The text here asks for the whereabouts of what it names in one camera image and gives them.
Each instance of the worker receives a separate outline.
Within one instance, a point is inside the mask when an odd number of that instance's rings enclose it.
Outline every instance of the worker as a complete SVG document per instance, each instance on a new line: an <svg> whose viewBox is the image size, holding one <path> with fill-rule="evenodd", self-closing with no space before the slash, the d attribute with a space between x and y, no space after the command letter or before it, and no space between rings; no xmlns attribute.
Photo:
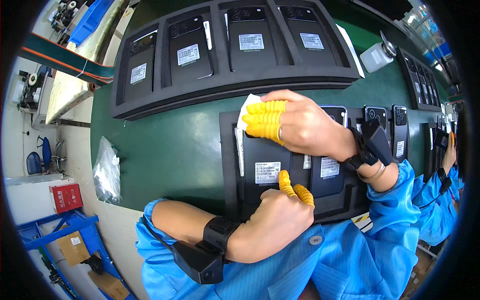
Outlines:
<svg viewBox="0 0 480 300"><path fill-rule="evenodd" d="M262 96L261 101L247 107L251 115L243 118L247 134L339 162L356 155L354 129L333 121L311 99L281 90ZM186 275L175 264L169 245L179 240L200 242L206 224L216 216L164 198L147 204L144 218L136 224L136 247L145 259L142 279L150 298L400 298L418 260L419 230L411 226L420 217L411 202L414 171L406 160L388 166L378 160L361 164L357 172L370 181L367 195L372 200L373 228L368 233L351 220L311 226L311 194L302 186L291 188L288 175L281 172L279 185L284 192L265 191L250 220L231 233L225 258L233 262L224 265L223 281L215 285L200 285Z"/></svg>
<svg viewBox="0 0 480 300"><path fill-rule="evenodd" d="M417 206L421 215L413 226L420 230L419 238L431 246L436 246L445 240L452 232L456 223L460 193L464 186L458 177L456 162L456 145L451 132L448 146L441 168L435 172L427 183L423 183L423 175L415 179L413 184L412 203ZM444 180L449 178L452 185L441 193Z"/></svg>

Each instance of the blue metal rack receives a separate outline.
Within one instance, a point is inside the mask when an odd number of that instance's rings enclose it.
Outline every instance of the blue metal rack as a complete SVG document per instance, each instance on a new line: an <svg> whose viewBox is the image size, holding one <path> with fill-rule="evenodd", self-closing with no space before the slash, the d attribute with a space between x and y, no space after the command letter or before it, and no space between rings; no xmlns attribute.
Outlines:
<svg viewBox="0 0 480 300"><path fill-rule="evenodd" d="M42 224L46 224L55 220L60 220L60 222L55 226L51 233L47 235L43 235L40 226ZM52 263L53 267L57 270L58 274L68 286L70 291L67 291L65 287L62 286L62 289L65 293L72 299L72 300L81 300L82 298L75 292L73 287L67 281L63 273L58 268L57 264L53 260L52 256L48 252L46 245L50 242L55 241L58 238L67 236L71 233L76 231L80 232L82 239L85 243L85 246L88 250L90 255L97 252L102 259L103 269L105 272L110 273L111 275L115 276L116 278L120 279L123 285L128 289L123 279L120 277L117 269L113 265L112 260L110 259L105 247L103 246L103 242L100 239L100 235L96 229L95 223L98 222L98 216L94 215L91 217L87 217L82 214L78 210L71 210L65 213L61 213L60 215L52 215L42 219L38 219L32 222L21 224L17 227L17 230L20 234L20 237L24 241L26 250L33 250L33 249L43 249L43 251L47 254L48 259ZM69 225L66 228L60 229L63 224ZM70 292L73 291L74 298L70 295ZM126 300L134 300L136 299L132 292L128 289L130 294L125 298ZM109 295L101 291L103 295L107 299L112 299Z"/></svg>

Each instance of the white bottle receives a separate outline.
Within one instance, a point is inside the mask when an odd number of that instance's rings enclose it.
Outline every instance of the white bottle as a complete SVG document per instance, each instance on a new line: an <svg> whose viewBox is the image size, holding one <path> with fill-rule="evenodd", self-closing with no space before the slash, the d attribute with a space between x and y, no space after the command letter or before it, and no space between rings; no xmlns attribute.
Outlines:
<svg viewBox="0 0 480 300"><path fill-rule="evenodd" d="M383 43L377 43L360 54L360 59L368 73L375 72L379 68L393 62L393 58L396 56L396 50L392 43L386 40L382 31L380 31L380 35L384 40Z"/></svg>

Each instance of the plastic bag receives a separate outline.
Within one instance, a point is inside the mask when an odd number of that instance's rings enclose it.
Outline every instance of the plastic bag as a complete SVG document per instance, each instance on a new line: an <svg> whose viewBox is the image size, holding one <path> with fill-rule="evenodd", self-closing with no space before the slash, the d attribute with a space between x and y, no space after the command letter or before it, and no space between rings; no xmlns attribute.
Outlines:
<svg viewBox="0 0 480 300"><path fill-rule="evenodd" d="M96 195L103 202L118 204L121 200L119 162L117 149L102 136L93 168L93 178Z"/></svg>

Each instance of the coat button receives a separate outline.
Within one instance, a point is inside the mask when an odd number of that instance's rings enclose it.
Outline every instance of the coat button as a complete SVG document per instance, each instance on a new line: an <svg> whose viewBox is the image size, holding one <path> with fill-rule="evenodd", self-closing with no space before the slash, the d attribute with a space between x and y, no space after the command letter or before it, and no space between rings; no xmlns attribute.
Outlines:
<svg viewBox="0 0 480 300"><path fill-rule="evenodd" d="M323 238L319 235L314 235L312 236L308 242L310 243L310 245L318 245L322 242Z"/></svg>

